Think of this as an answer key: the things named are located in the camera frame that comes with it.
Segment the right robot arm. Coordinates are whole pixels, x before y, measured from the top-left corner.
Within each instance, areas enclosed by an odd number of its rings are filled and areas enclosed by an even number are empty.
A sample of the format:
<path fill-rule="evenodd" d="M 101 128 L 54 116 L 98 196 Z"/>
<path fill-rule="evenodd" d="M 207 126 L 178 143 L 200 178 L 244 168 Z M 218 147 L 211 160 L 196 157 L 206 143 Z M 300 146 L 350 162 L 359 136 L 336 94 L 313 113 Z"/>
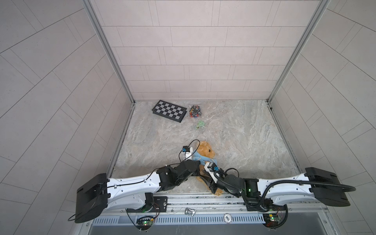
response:
<path fill-rule="evenodd" d="M 346 196 L 355 187 L 343 185 L 333 172 L 307 167 L 305 173 L 281 179 L 245 179 L 227 173 L 215 164 L 207 163 L 203 168 L 209 189 L 218 189 L 244 200 L 251 211 L 266 212 L 277 206 L 296 202 L 321 202 L 331 207 L 347 207 Z"/>

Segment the light blue bear hoodie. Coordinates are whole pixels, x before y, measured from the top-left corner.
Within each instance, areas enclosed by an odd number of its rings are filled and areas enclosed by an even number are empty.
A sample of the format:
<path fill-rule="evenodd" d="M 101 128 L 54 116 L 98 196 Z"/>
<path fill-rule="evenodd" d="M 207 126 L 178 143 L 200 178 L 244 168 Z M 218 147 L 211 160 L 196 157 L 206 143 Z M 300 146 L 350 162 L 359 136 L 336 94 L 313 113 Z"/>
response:
<path fill-rule="evenodd" d="M 203 157 L 203 156 L 192 156 L 192 160 L 193 161 L 199 161 L 201 165 L 205 165 L 207 162 L 217 164 L 216 159 L 211 159 L 211 158 Z"/>

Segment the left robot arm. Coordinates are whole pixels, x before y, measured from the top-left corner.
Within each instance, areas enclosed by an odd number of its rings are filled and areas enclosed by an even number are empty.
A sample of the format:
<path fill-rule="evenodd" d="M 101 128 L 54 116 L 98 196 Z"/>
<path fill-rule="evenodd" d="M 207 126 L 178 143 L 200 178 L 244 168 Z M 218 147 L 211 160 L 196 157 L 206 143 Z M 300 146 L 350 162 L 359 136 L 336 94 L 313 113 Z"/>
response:
<path fill-rule="evenodd" d="M 155 193 L 170 191 L 189 177 L 198 176 L 199 166 L 199 161 L 186 160 L 176 167 L 167 165 L 138 177 L 115 179 L 98 174 L 77 189 L 75 215 L 70 220 L 83 223 L 103 211 L 150 208 Z"/>

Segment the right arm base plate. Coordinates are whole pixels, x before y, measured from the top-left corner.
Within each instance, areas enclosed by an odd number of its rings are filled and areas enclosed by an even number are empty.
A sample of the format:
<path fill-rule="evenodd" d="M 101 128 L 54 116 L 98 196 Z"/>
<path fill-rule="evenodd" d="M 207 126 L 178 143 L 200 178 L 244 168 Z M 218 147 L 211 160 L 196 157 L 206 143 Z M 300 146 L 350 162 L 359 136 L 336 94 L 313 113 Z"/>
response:
<path fill-rule="evenodd" d="M 271 199 L 264 199 L 260 202 L 261 198 L 248 198 L 246 195 L 242 196 L 247 211 L 269 212 L 269 211 L 285 211 L 288 210 L 287 205 L 276 205 Z"/>

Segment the brown teddy bear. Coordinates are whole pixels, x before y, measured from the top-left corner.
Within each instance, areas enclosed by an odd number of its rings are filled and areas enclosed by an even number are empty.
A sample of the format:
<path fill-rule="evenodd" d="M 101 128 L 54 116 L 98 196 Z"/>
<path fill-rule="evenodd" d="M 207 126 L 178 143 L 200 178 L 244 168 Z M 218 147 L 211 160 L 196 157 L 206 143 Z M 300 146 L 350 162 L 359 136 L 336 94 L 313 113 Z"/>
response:
<path fill-rule="evenodd" d="M 212 192 L 212 190 L 209 188 L 207 184 L 207 176 L 204 173 L 204 166 L 207 162 L 214 162 L 215 164 L 217 164 L 217 161 L 215 159 L 215 152 L 213 151 L 211 145 L 206 141 L 202 141 L 198 147 L 198 150 L 193 154 L 192 160 L 200 161 L 200 176 L 197 177 L 197 180 L 201 184 L 205 185 L 205 188 L 209 190 L 212 194 L 216 196 L 222 195 L 223 190 L 221 189 L 216 189 L 214 193 Z"/>

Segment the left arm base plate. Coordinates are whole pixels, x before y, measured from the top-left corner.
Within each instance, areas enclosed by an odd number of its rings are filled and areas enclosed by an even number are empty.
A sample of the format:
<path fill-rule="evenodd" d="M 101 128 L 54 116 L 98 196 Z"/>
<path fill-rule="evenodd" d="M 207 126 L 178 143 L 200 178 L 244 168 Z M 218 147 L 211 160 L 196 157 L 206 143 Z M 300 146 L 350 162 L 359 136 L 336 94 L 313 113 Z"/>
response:
<path fill-rule="evenodd" d="M 153 197 L 153 204 L 149 199 L 146 200 L 146 204 L 141 207 L 140 209 L 126 209 L 127 212 L 130 213 L 156 213 L 156 212 L 166 212 L 168 203 L 168 197 L 167 196 L 156 196 Z"/>

